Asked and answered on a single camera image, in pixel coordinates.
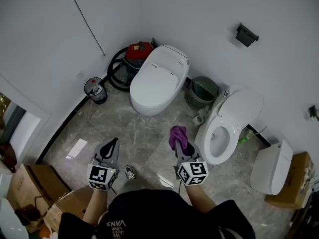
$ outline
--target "smart toilet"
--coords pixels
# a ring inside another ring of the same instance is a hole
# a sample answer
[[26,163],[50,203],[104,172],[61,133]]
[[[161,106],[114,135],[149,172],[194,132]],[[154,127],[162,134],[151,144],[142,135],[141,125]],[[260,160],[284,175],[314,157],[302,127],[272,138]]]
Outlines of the smart toilet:
[[282,140],[259,150],[250,175],[250,186],[261,193],[278,195],[283,188],[293,150]]
[[196,135],[195,144],[210,164],[226,161],[234,152],[242,129],[262,111],[264,98],[254,90],[231,86],[220,95],[209,118]]
[[188,57],[180,50],[162,45],[152,51],[131,83],[135,110],[146,116],[163,111],[180,91],[188,70]]

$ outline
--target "shoe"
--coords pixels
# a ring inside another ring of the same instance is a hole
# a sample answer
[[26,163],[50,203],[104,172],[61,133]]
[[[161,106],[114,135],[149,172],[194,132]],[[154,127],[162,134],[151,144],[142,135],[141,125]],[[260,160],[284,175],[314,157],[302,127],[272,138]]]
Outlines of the shoe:
[[129,180],[136,179],[134,169],[130,165],[125,167],[125,175]]

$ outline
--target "black hose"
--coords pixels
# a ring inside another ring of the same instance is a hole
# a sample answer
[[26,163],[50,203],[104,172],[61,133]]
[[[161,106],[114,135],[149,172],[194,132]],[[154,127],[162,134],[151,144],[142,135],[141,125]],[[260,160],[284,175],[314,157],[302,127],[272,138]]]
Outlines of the black hose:
[[[122,62],[122,61],[124,62],[124,59],[117,59],[117,57],[118,57],[119,55],[121,55],[123,52],[126,52],[127,50],[128,50],[128,47],[126,47],[126,48],[124,48],[124,49],[121,49],[118,53],[116,53],[115,56],[112,58],[112,60],[111,60],[111,62],[110,62],[110,65],[109,65],[109,67],[108,67],[108,75],[110,76],[110,78],[109,78],[110,84],[111,84],[114,88],[116,88],[116,89],[118,89],[118,90],[121,90],[121,91],[130,91],[130,85],[131,85],[131,84],[129,84],[129,85],[127,86],[127,83],[120,81],[119,79],[117,79],[117,78],[114,76],[114,74],[121,68],[122,65],[120,64],[120,65],[118,65],[116,68],[113,68],[113,65],[114,65],[115,63],[117,63],[117,62]],[[116,85],[116,84],[114,83],[114,81],[116,81],[117,83],[119,83],[119,84],[121,84],[121,85],[123,85],[123,86],[126,86],[126,88],[121,88],[120,86]]]

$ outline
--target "toilet lid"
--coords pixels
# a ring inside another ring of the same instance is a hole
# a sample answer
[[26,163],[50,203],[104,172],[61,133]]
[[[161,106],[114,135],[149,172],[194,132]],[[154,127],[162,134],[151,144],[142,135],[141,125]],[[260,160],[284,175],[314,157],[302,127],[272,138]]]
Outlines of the toilet lid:
[[155,107],[175,91],[178,78],[169,70],[151,63],[141,69],[131,83],[131,97],[140,105]]
[[279,143],[278,147],[280,147],[276,154],[278,160],[273,168],[272,179],[270,180],[270,190],[273,195],[278,195],[283,188],[294,153],[285,140],[281,144]]
[[227,98],[218,115],[230,117],[237,127],[244,127],[260,114],[263,107],[263,95],[258,91],[245,89]]

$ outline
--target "power cord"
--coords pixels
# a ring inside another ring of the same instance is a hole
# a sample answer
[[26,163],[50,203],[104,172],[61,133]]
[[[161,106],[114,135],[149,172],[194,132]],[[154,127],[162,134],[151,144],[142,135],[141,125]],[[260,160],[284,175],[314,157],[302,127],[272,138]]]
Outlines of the power cord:
[[114,194],[117,195],[117,193],[115,192],[115,190],[111,187],[111,190],[113,190]]
[[74,2],[75,2],[75,4],[76,4],[76,6],[78,7],[78,9],[79,9],[79,11],[80,11],[80,13],[81,13],[81,15],[82,15],[82,17],[83,17],[83,19],[84,19],[84,21],[85,21],[86,25],[88,26],[89,30],[91,31],[91,34],[93,35],[93,37],[94,37],[95,41],[96,41],[96,42],[97,42],[97,44],[99,45],[99,47],[100,47],[100,49],[101,49],[101,51],[102,51],[102,53],[103,53],[103,56],[105,56],[105,53],[104,53],[104,51],[103,51],[103,49],[102,49],[101,45],[99,44],[98,40],[96,39],[96,37],[95,37],[94,33],[92,32],[92,30],[91,30],[91,28],[90,28],[90,26],[89,26],[88,22],[86,21],[86,19],[85,19],[84,15],[83,15],[83,13],[82,13],[82,11],[81,11],[81,9],[80,9],[80,6],[78,5],[78,3],[77,3],[77,1],[76,1],[76,0],[74,0]]
[[140,68],[132,66],[128,61],[126,61],[125,57],[123,57],[123,60],[125,61],[125,63],[127,63],[129,66],[133,67],[134,69],[140,69]]
[[181,186],[181,180],[179,182],[179,189],[178,189],[178,194],[180,195],[180,186]]

